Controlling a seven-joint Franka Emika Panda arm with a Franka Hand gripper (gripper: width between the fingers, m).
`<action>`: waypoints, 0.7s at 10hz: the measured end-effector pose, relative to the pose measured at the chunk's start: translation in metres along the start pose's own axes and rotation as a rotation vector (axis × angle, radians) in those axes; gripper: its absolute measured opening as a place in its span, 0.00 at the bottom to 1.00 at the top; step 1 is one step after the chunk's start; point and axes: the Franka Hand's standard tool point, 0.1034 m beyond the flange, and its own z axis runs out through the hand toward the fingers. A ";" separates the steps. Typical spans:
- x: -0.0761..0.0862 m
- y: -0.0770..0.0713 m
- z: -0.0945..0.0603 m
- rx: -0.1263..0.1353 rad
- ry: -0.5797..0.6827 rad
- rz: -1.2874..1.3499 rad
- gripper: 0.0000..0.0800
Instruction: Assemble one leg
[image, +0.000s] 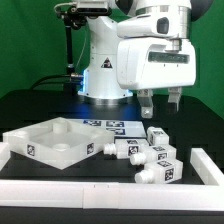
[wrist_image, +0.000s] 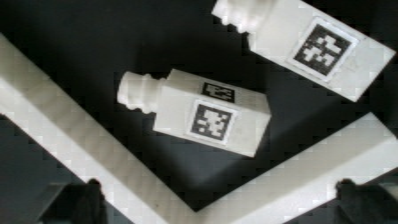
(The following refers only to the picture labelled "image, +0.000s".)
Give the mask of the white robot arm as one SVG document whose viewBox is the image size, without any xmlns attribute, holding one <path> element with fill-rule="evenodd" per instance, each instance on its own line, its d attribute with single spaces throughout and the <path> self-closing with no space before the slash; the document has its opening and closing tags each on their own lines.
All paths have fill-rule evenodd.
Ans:
<svg viewBox="0 0 224 224">
<path fill-rule="evenodd" d="M 141 116 L 153 116 L 155 89 L 166 88 L 174 111 L 184 86 L 196 80 L 190 23 L 214 0 L 81 0 L 91 12 L 90 64 L 80 94 L 96 104 L 115 104 L 137 92 Z"/>
</svg>

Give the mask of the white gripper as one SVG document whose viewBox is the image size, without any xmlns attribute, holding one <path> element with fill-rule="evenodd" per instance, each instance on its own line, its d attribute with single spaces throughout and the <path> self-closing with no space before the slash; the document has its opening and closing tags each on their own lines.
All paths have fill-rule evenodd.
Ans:
<svg viewBox="0 0 224 224">
<path fill-rule="evenodd" d="M 177 112 L 183 86 L 196 80 L 196 58 L 192 44 L 184 40 L 180 51 L 161 38 L 122 40 L 117 51 L 117 80 L 121 88 L 139 90 L 137 99 L 143 118 L 153 117 L 153 91 L 169 88 L 168 110 Z"/>
</svg>

